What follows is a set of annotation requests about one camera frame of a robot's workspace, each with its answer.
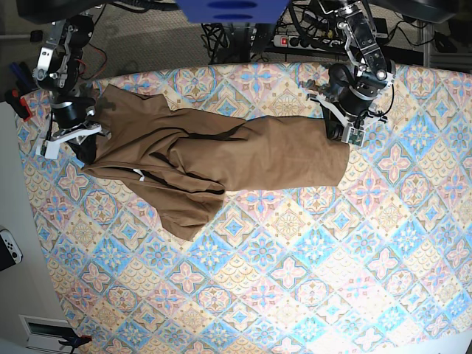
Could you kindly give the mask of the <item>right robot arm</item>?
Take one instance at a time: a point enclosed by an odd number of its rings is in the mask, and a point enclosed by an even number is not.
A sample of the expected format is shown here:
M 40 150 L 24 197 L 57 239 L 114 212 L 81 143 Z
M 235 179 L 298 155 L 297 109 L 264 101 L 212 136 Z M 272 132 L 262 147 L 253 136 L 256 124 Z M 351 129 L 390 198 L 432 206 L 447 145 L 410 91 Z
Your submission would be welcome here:
M 56 159 L 60 146 L 68 145 L 84 164 L 96 157 L 97 135 L 102 126 L 94 120 L 96 100 L 80 88 L 83 48 L 89 43 L 94 22 L 87 15 L 56 21 L 40 50 L 33 79 L 47 91 L 50 113 L 48 128 L 36 153 Z

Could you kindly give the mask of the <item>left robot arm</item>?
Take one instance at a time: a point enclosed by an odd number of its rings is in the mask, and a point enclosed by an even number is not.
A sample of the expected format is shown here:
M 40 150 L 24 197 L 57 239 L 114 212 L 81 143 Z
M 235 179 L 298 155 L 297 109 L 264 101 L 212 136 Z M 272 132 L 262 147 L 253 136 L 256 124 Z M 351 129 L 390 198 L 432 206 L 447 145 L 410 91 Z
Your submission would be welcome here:
M 395 63 L 385 58 L 376 40 L 368 3 L 361 9 L 357 1 L 319 1 L 317 10 L 334 20 L 351 66 L 331 65 L 328 84 L 312 88 L 307 99 L 320 104 L 328 139 L 360 147 L 366 129 L 387 122 L 389 112 L 372 104 L 395 90 Z

